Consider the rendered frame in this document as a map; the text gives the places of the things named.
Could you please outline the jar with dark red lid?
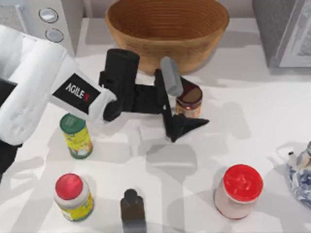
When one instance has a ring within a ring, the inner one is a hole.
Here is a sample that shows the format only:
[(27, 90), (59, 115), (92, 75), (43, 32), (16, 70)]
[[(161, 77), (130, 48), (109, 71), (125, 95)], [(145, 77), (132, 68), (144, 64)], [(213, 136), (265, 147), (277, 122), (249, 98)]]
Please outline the jar with dark red lid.
[(189, 118), (199, 118), (201, 112), (201, 104), (203, 92), (201, 88), (181, 77), (183, 85), (183, 93), (176, 98), (175, 114), (184, 114)]

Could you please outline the pale grey rounded box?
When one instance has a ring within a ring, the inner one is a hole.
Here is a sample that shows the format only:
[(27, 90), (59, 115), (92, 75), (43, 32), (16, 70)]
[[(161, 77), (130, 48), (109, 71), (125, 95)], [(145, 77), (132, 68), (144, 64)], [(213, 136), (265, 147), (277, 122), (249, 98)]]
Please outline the pale grey rounded box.
[(160, 61), (166, 91), (169, 95), (179, 97), (183, 93), (183, 86), (176, 61), (165, 56)]

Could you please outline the brown wicker basket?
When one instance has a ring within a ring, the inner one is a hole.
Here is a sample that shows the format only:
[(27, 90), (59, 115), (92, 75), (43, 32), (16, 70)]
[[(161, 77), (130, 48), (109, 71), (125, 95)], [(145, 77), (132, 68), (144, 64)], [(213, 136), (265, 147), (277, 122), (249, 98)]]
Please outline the brown wicker basket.
[(215, 50), (229, 13), (217, 0), (118, 0), (105, 20), (117, 46), (140, 56), (140, 71), (153, 74), (168, 56), (185, 74)]

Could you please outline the green and yellow can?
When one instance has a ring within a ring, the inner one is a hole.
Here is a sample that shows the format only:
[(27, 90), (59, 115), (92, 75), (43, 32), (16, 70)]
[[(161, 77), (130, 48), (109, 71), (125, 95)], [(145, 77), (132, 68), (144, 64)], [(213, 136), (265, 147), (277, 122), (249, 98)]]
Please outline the green and yellow can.
[(67, 113), (61, 118), (59, 126), (73, 158), (84, 159), (92, 153), (93, 145), (85, 120)]

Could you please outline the white jar with red lid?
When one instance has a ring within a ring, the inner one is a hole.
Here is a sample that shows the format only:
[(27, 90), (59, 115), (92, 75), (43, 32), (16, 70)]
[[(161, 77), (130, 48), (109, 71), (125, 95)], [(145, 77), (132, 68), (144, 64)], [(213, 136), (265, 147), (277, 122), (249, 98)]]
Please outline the white jar with red lid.
[(249, 165), (236, 164), (220, 180), (214, 192), (214, 205), (226, 218), (242, 219), (252, 212), (262, 190), (261, 175)]

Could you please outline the dark brown bottle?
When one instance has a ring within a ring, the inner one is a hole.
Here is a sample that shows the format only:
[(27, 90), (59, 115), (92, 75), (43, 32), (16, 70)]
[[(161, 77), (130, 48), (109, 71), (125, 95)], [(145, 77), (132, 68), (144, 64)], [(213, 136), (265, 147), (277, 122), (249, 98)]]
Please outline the dark brown bottle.
[(123, 233), (147, 233), (144, 200), (134, 189), (127, 189), (120, 201)]

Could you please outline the small microwave knob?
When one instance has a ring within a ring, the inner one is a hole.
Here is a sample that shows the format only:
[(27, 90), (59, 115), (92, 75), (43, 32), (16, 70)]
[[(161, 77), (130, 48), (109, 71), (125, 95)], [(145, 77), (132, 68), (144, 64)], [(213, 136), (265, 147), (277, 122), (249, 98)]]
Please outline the small microwave knob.
[(50, 29), (45, 31), (45, 37), (54, 43), (60, 43), (64, 40), (64, 34), (58, 29)]

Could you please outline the yellow bottle with red cap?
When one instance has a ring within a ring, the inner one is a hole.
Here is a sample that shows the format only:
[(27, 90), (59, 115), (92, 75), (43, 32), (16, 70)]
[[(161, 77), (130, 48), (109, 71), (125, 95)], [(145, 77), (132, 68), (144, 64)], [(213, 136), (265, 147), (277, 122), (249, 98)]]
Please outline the yellow bottle with red cap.
[(66, 173), (58, 178), (54, 186), (54, 201), (63, 216), (72, 222), (85, 220), (94, 208), (87, 181), (74, 173)]

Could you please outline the blue and white teapot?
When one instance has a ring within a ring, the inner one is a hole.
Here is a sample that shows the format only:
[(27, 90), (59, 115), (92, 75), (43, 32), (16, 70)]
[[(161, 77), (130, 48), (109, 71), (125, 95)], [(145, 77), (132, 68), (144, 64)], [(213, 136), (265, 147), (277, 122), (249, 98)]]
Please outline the blue and white teapot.
[(311, 211), (311, 141), (299, 155), (288, 153), (287, 184), (296, 200)]

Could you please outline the large microwave knob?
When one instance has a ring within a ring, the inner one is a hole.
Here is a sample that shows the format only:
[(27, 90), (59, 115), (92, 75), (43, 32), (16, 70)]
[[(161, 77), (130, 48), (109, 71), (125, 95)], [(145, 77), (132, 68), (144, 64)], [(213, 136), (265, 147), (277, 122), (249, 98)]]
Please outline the large microwave knob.
[(58, 20), (58, 13), (52, 8), (40, 9), (38, 15), (46, 23), (55, 23)]

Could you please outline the grey cabinet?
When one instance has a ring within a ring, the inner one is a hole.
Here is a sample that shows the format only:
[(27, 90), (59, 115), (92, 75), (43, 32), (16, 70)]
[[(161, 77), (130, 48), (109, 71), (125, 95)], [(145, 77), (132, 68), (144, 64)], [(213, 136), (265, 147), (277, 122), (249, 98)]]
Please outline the grey cabinet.
[(268, 67), (311, 68), (311, 0), (252, 0)]

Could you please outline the pale microwave oven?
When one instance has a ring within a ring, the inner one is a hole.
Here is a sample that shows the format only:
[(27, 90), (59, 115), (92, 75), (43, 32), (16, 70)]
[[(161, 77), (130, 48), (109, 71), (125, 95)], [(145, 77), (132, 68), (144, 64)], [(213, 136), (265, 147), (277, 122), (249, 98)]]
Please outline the pale microwave oven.
[[(39, 10), (44, 8), (52, 8), (58, 13), (55, 23), (46, 23), (40, 19)], [(60, 30), (64, 34), (64, 40), (59, 44), (72, 57), (76, 55), (84, 16), (83, 0), (0, 0), (0, 20), (7, 10), (8, 21), (11, 22), (16, 15), (26, 34), (47, 39), (46, 30)]]

